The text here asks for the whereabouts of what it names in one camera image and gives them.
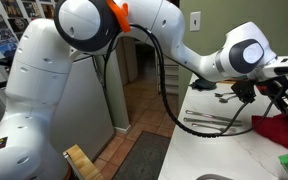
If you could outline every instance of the black cable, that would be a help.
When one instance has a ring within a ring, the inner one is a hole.
[[[113,51],[116,49],[117,46],[118,46],[118,41],[116,41],[116,44],[115,44],[115,46],[112,48],[111,52],[113,52]]]
[[[182,130],[186,131],[187,133],[193,134],[195,136],[206,137],[206,138],[219,137],[221,135],[220,133],[201,133],[201,132],[194,131],[190,128],[187,128],[174,116],[174,114],[171,111],[171,108],[168,105],[167,97],[166,97],[167,95],[166,95],[166,88],[165,88],[164,56],[163,56],[161,45],[158,39],[156,38],[156,36],[152,34],[150,31],[148,31],[147,29],[145,29],[144,27],[137,25],[137,24],[131,24],[130,26],[138,28],[142,30],[144,33],[146,33],[146,35],[150,38],[150,40],[152,41],[157,51],[157,56],[158,56],[158,60],[160,63],[159,67],[160,67],[160,84],[161,84],[162,99],[163,99],[165,109],[167,113],[169,114],[170,118],[175,122],[177,126],[179,126]]]
[[[98,68],[97,68],[97,65],[96,65],[96,59],[94,56],[92,56],[92,62],[93,62],[93,66],[94,66],[94,70],[96,72],[96,74],[98,74]]]
[[[115,40],[117,38],[117,36],[122,32],[121,29],[119,29],[115,35],[113,36],[109,46],[108,46],[108,49],[107,49],[107,53],[106,53],[106,56],[103,55],[103,59],[104,59],[104,78],[103,78],[103,89],[106,91],[106,88],[107,88],[107,83],[106,83],[106,69],[107,69],[107,63],[110,59],[110,56],[111,56],[111,53],[113,51],[113,45],[115,43]]]
[[[235,113],[233,119],[231,120],[231,122],[226,126],[226,128],[224,130],[221,131],[221,136],[224,135],[225,132],[228,131],[228,129],[230,129],[230,127],[234,124],[234,122],[236,121],[237,116],[241,113],[241,111],[249,104],[250,102],[245,102],[239,109],[238,111]]]
[[[80,58],[80,59],[76,59],[74,61],[74,63],[79,62],[79,61],[83,61],[84,59],[87,59],[87,58],[90,58],[90,57],[92,57],[92,55],[89,55],[89,56],[86,56],[86,57],[83,57],[83,58]]]
[[[256,129],[259,125],[262,124],[262,122],[264,122],[267,114],[269,113],[269,111],[270,111],[271,108],[272,108],[272,105],[276,102],[276,100],[280,97],[280,95],[281,95],[282,92],[283,92],[282,85],[281,85],[279,82],[277,82],[277,81],[274,81],[274,82],[275,82],[275,84],[280,88],[280,90],[279,90],[278,94],[271,100],[271,103],[267,106],[266,111],[264,112],[262,118],[261,118],[254,126],[252,126],[251,128],[249,128],[249,129],[247,129],[247,130],[245,130],[245,131],[238,132],[238,133],[234,133],[234,134],[223,134],[222,136],[228,137],[228,136],[242,135],[242,134],[248,133],[248,132]]]

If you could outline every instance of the floor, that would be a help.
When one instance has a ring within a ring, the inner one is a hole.
[[[164,109],[157,92],[155,62],[138,60],[138,78],[124,86],[125,102],[132,129],[128,134],[115,133],[115,137],[94,162],[105,179],[111,179],[142,131],[171,137],[175,124]],[[178,116],[178,97],[167,96],[172,112]]]

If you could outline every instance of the orange ring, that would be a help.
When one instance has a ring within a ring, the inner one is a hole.
[[[118,7],[113,0],[106,0],[108,6],[110,9],[114,12],[118,23],[120,24],[123,32],[130,32],[131,31],[131,26],[128,23],[126,17],[128,15],[128,5],[127,3],[124,3],[122,7]]]

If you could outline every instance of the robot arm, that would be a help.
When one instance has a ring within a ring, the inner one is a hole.
[[[212,82],[247,75],[264,81],[288,73],[288,57],[276,57],[262,32],[245,23],[227,34],[223,48],[200,56],[186,47],[184,18],[165,0],[115,0],[127,21],[150,30],[164,53]],[[106,54],[120,24],[104,0],[62,0],[52,20],[34,20],[16,51],[0,123],[0,179],[64,178],[67,165],[49,142],[50,121],[79,52]],[[152,44],[136,28],[131,36]]]
[[[208,81],[217,82],[244,75],[264,81],[288,74],[288,62],[281,63],[288,57],[277,57],[254,23],[248,22],[231,30],[221,50],[200,56],[183,44],[184,17],[170,2],[115,0],[115,3],[119,7],[127,3],[130,24],[136,23],[150,30],[159,40],[165,55]],[[60,2],[56,7],[55,25],[71,46],[94,54],[106,53],[107,44],[120,27],[106,2],[88,0]],[[147,36],[136,28],[131,28],[122,36],[151,44]]]

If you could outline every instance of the door mat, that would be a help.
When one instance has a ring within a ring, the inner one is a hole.
[[[143,131],[113,179],[158,179],[170,140],[170,138]]]

